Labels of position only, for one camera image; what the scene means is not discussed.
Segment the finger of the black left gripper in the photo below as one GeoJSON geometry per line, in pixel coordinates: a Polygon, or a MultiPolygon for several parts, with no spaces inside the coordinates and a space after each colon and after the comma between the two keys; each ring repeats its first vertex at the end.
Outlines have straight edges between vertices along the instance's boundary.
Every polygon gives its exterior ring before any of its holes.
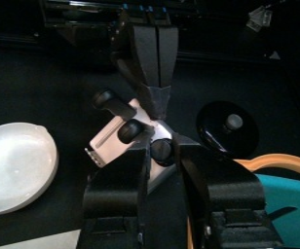
{"type": "Polygon", "coordinates": [[[135,90],[141,106],[153,120],[161,118],[157,32],[153,26],[135,24],[130,29],[135,90]]]}
{"type": "Polygon", "coordinates": [[[158,27],[158,63],[159,63],[159,100],[158,119],[166,117],[171,80],[175,70],[175,57],[178,48],[178,30],[174,26],[158,27]]]}

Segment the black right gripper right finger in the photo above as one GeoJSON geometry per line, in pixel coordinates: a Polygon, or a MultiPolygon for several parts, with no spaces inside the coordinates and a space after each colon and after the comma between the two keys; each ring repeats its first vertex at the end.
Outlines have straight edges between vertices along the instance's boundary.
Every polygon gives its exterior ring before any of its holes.
{"type": "Polygon", "coordinates": [[[194,249],[280,249],[258,177],[186,136],[173,143],[194,249]]]}

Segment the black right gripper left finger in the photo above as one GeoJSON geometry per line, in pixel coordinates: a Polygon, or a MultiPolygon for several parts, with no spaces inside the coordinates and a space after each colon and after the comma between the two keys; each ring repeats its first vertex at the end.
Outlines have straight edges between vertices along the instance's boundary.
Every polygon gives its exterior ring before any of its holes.
{"type": "Polygon", "coordinates": [[[83,195],[81,249],[145,249],[151,131],[90,179],[83,195]]]}

